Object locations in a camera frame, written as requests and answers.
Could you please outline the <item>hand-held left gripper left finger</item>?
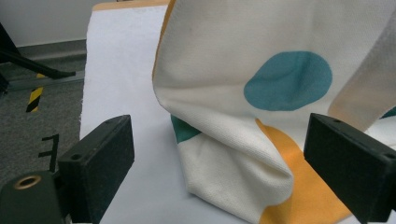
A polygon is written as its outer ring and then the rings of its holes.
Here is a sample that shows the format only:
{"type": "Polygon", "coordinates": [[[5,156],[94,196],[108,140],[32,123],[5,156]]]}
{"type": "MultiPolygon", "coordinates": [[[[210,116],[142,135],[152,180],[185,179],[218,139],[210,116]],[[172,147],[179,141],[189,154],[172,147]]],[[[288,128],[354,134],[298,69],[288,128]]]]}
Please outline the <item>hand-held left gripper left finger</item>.
{"type": "Polygon", "coordinates": [[[99,224],[134,163],[131,117],[102,122],[58,159],[75,223],[99,224]]]}

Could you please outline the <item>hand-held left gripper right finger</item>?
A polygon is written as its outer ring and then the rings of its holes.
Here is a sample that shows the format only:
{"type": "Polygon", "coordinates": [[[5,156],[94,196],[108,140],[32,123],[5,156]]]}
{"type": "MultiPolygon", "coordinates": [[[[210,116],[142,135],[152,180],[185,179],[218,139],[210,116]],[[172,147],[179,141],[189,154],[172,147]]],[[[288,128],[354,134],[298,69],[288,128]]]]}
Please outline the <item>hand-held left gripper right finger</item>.
{"type": "Polygon", "coordinates": [[[304,158],[361,223],[396,211],[396,151],[339,119],[311,114],[304,158]]]}

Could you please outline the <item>white dotted tote bag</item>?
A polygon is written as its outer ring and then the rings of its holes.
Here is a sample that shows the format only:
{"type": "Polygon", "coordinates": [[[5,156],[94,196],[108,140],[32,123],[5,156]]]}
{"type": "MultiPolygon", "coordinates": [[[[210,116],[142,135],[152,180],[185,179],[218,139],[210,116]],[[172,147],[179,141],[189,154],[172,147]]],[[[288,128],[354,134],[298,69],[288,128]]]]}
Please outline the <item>white dotted tote bag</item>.
{"type": "Polygon", "coordinates": [[[379,101],[363,82],[395,21],[396,0],[171,0],[152,81],[187,190],[252,224],[348,217],[304,160],[308,121],[396,106],[396,64],[379,101]]]}

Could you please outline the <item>black floor tape mark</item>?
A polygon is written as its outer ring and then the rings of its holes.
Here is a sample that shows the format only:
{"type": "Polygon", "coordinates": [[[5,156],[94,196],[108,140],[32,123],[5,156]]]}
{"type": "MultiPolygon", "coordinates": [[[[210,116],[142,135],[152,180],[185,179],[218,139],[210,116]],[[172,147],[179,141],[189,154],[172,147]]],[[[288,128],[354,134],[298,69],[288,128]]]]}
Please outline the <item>black floor tape mark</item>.
{"type": "Polygon", "coordinates": [[[41,139],[42,142],[51,141],[51,150],[43,151],[38,153],[38,158],[49,157],[49,171],[52,173],[56,172],[57,154],[59,148],[60,135],[55,134],[51,136],[46,136],[41,139]]]}

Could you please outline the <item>yellow black hazard tape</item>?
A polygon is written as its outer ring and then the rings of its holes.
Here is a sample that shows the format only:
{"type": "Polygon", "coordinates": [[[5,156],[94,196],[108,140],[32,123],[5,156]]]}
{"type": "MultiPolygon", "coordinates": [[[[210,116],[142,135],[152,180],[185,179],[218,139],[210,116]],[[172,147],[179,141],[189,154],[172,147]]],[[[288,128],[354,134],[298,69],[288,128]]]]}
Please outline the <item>yellow black hazard tape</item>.
{"type": "Polygon", "coordinates": [[[35,87],[34,89],[32,89],[32,91],[30,93],[29,102],[26,107],[27,113],[36,112],[38,110],[38,105],[39,105],[43,90],[44,90],[43,87],[35,87]]]}

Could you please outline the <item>white table cover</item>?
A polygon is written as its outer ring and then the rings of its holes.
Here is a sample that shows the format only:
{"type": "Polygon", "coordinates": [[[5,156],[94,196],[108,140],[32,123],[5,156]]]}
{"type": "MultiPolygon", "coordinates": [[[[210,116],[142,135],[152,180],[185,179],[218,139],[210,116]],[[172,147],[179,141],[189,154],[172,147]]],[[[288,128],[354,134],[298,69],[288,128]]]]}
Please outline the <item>white table cover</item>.
{"type": "MultiPolygon", "coordinates": [[[[80,131],[87,134],[102,121],[123,114],[131,116],[134,129],[134,166],[104,222],[239,224],[246,220],[187,190],[170,113],[153,89],[153,69],[170,2],[124,9],[98,6],[91,16],[80,131]]],[[[380,61],[379,72],[365,74],[363,82],[373,89],[376,102],[386,96],[384,86],[393,79],[396,21],[381,33],[373,53],[380,61]]],[[[396,149],[396,118],[389,111],[372,123],[350,110],[333,117],[353,122],[396,149]]]]}

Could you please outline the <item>black metal stand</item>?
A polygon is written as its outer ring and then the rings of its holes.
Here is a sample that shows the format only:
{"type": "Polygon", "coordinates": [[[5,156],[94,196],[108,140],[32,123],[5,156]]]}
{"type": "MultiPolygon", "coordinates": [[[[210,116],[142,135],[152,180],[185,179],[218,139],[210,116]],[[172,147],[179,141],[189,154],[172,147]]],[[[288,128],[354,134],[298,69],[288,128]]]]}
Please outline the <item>black metal stand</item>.
{"type": "MultiPolygon", "coordinates": [[[[23,57],[17,50],[6,29],[0,22],[0,64],[1,63],[13,63],[22,68],[36,72],[39,75],[43,75],[44,77],[50,77],[54,79],[71,77],[76,74],[76,72],[65,72],[53,69],[44,64],[37,63],[23,57]]],[[[0,95],[7,92],[8,84],[9,81],[7,81],[0,73],[0,95]]]]}

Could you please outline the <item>metal floor rail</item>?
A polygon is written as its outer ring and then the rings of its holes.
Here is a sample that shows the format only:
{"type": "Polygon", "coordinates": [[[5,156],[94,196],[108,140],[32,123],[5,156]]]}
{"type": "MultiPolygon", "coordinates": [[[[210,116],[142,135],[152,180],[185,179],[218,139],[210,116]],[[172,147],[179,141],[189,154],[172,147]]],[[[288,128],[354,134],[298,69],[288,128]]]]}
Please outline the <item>metal floor rail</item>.
{"type": "Polygon", "coordinates": [[[35,88],[41,88],[52,85],[59,85],[64,83],[80,82],[83,81],[85,77],[84,71],[77,71],[74,76],[63,77],[63,78],[50,78],[50,77],[36,77],[33,79],[25,80],[15,80],[10,81],[7,86],[7,91],[22,91],[22,90],[32,90],[35,88]]]}

